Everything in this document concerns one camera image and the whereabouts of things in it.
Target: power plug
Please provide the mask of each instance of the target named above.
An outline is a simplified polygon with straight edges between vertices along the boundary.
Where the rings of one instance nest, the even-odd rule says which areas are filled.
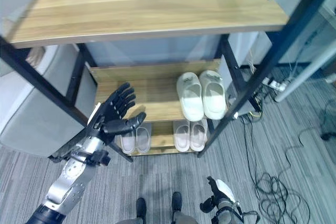
[[[333,83],[336,81],[336,73],[332,73],[325,78],[326,83]]]
[[[283,92],[285,88],[287,87],[287,84],[285,82],[279,83],[279,82],[276,82],[273,78],[269,79],[267,77],[263,80],[263,84],[266,86],[269,86],[272,89],[280,91],[280,92]]]

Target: robotic hand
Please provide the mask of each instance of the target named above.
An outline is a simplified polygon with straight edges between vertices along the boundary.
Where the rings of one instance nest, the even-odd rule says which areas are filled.
[[[134,131],[144,121],[144,112],[122,119],[135,105],[134,89],[129,87],[129,83],[123,84],[103,104],[98,103],[89,118],[83,145],[71,152],[61,175],[26,224],[62,223],[81,199],[97,166],[109,164],[103,147],[112,144],[114,136]]]
[[[247,215],[256,215],[256,223],[259,222],[260,216],[256,211],[242,212],[239,202],[235,200],[231,189],[223,181],[220,179],[215,181],[210,176],[207,179],[214,195],[201,203],[200,209],[209,213],[217,207],[218,211],[211,219],[212,224],[241,224]]]

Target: wooden shelf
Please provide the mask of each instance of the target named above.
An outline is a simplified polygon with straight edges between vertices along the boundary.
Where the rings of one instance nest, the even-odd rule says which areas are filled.
[[[185,119],[177,96],[176,81],[184,72],[199,75],[204,70],[217,70],[219,60],[193,61],[162,65],[91,68],[98,83],[96,103],[107,97],[125,81],[135,89],[136,105],[126,114],[133,117],[139,112],[147,114],[146,122]]]
[[[147,153],[134,152],[132,156],[157,155],[180,153],[174,146],[173,123],[172,122],[155,122],[152,123],[152,144]]]
[[[7,36],[17,48],[280,30],[274,0],[34,0]]]

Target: person's foot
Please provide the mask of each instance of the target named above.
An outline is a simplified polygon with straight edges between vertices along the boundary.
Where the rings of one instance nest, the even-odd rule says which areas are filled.
[[[176,191],[173,193],[172,197],[172,210],[173,210],[173,220],[174,221],[174,213],[176,211],[181,211],[182,209],[182,195],[180,192]]]
[[[137,203],[136,216],[137,218],[139,217],[143,220],[143,224],[146,224],[146,212],[147,212],[146,201],[144,198],[139,198],[136,200],[136,203]]]

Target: slipper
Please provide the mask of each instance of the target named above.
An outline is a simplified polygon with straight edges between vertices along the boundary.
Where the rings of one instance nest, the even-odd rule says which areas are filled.
[[[137,150],[139,153],[146,153],[151,148],[152,124],[142,123],[136,129]]]
[[[118,135],[122,152],[125,154],[131,154],[135,151],[135,135],[134,131],[129,132],[125,135]]]
[[[190,147],[190,122],[188,120],[174,121],[174,145],[179,152],[186,152]]]
[[[204,117],[202,104],[202,86],[197,75],[184,73],[177,80],[177,94],[182,112],[189,121],[196,122]]]
[[[219,120],[226,112],[225,91],[219,73],[206,70],[200,75],[202,84],[202,100],[205,115]]]
[[[204,149],[207,141],[208,123],[206,119],[190,123],[190,148],[193,151],[200,152]]]

